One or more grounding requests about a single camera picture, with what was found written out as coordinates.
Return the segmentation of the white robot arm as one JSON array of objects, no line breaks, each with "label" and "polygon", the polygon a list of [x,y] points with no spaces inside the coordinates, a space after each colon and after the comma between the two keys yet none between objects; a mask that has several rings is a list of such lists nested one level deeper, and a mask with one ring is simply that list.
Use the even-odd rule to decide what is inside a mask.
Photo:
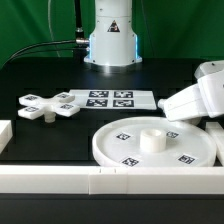
[{"label": "white robot arm", "polygon": [[[109,72],[142,61],[131,27],[132,0],[95,0],[96,26],[84,61]],[[169,121],[224,115],[224,60],[205,62],[195,71],[197,83],[168,99],[160,99]]]}]

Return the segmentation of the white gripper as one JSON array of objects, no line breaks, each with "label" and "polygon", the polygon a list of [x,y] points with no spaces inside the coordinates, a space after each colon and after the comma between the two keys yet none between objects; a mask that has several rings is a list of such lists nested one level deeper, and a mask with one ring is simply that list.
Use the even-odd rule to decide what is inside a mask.
[{"label": "white gripper", "polygon": [[195,77],[196,84],[159,100],[158,107],[169,121],[224,115],[224,60],[200,64]]}]

